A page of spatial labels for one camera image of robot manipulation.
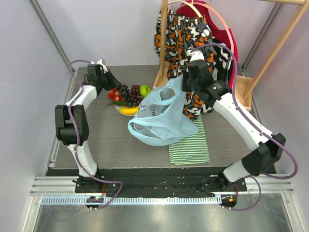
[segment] towel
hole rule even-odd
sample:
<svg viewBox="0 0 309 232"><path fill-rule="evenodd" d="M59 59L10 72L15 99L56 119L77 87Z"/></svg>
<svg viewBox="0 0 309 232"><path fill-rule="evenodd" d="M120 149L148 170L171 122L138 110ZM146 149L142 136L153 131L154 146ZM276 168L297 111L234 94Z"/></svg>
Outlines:
<svg viewBox="0 0 309 232"><path fill-rule="evenodd" d="M202 116L192 122L198 127L198 132L169 145L170 163L185 165L211 161Z"/></svg>

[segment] white wall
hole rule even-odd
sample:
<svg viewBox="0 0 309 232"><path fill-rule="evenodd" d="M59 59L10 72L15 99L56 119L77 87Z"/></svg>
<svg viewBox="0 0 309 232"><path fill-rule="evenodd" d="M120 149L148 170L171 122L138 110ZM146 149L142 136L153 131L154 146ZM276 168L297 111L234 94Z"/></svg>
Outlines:
<svg viewBox="0 0 309 232"><path fill-rule="evenodd" d="M271 31L253 58L247 72L254 76L275 43L295 6L280 12ZM304 14L274 61L253 91L262 123L274 133L286 137L286 147L295 155L299 172L291 182L301 214L308 229L309 201L309 11ZM294 165L284 153L277 165L279 171L292 173Z"/></svg>
<svg viewBox="0 0 309 232"><path fill-rule="evenodd" d="M0 225L18 232L34 177L47 165L54 107L69 77L28 1L1 3L0 35Z"/></svg>
<svg viewBox="0 0 309 232"><path fill-rule="evenodd" d="M70 60L104 58L112 66L159 63L154 51L154 30L161 0L38 2ZM178 6L174 3L171 9ZM213 0L212 6L232 29L239 62L243 63L273 3Z"/></svg>

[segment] green leaf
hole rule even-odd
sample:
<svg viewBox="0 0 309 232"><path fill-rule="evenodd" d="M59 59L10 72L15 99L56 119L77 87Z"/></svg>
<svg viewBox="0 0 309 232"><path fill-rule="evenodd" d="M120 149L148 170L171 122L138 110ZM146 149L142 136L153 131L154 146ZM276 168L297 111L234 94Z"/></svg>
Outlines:
<svg viewBox="0 0 309 232"><path fill-rule="evenodd" d="M125 101L113 101L113 104L114 105L117 105L117 106L124 106L124 105L126 105L127 104L127 102L125 102Z"/></svg>

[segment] bowl of fruit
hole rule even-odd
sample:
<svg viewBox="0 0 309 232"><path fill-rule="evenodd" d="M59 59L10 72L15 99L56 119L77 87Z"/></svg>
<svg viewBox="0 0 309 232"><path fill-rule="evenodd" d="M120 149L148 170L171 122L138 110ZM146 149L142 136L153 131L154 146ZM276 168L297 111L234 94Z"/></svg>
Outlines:
<svg viewBox="0 0 309 232"><path fill-rule="evenodd" d="M126 116L134 116L139 110L140 102L151 91L149 86L121 85L108 92L108 98L112 100L115 109Z"/></svg>

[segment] banana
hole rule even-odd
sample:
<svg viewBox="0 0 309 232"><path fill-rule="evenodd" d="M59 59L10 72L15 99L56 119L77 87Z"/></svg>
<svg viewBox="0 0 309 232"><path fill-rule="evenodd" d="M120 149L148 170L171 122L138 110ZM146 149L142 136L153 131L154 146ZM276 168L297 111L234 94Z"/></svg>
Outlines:
<svg viewBox="0 0 309 232"><path fill-rule="evenodd" d="M133 107L133 108L122 108L119 109L119 112L124 114L124 115L135 115L136 112L139 110L139 107Z"/></svg>

